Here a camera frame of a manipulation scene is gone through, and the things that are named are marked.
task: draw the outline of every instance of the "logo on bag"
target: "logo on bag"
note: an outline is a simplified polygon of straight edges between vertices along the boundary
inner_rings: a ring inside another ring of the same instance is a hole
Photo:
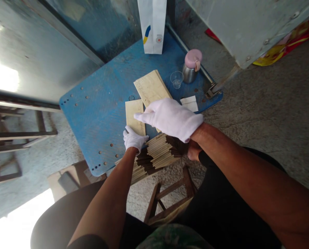
[[[157,35],[156,42],[157,43],[161,43],[162,42],[162,35]]]
[[[150,30],[151,30],[151,26],[149,25],[149,26],[147,27],[147,30],[145,31],[145,36],[144,36],[144,39],[143,39],[143,44],[145,44],[146,41],[148,40]]]

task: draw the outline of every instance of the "white glove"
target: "white glove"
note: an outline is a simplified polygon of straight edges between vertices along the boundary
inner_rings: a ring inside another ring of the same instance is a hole
[[[142,145],[149,139],[149,136],[140,136],[133,131],[130,126],[126,126],[126,130],[123,131],[123,140],[126,150],[129,147],[135,147],[138,149],[138,156],[141,153]]]
[[[152,102],[144,113],[135,113],[134,118],[184,143],[189,142],[190,136],[203,123],[202,114],[194,114],[169,98]]]

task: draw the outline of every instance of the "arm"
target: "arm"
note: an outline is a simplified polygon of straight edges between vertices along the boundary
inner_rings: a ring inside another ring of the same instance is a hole
[[[245,202],[286,248],[309,248],[309,190],[213,126],[192,134]]]
[[[137,135],[129,126],[126,129],[129,132],[123,132],[126,153],[89,204],[68,245],[83,235],[94,234],[110,249],[119,247],[135,156],[149,138]]]
[[[172,99],[151,103],[136,119],[167,135],[198,142],[245,202],[272,228],[286,248],[309,247],[309,190],[237,145]]]

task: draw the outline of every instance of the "black pants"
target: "black pants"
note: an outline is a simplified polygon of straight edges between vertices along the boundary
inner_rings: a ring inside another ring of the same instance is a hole
[[[272,157],[246,148],[280,170]],[[270,227],[246,204],[215,163],[201,152],[198,156],[207,168],[196,196],[176,223],[197,231],[216,249],[280,248]],[[37,221],[31,235],[31,248],[66,248],[81,217],[103,182],[79,189],[61,198]],[[135,248],[154,229],[127,214],[120,248]]]

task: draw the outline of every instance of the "thermos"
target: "thermos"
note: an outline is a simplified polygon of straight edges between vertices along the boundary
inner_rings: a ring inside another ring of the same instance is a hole
[[[198,49],[192,49],[186,54],[185,64],[183,65],[182,69],[182,73],[184,76],[183,81],[186,84],[190,84],[196,79],[202,59],[202,52]]]

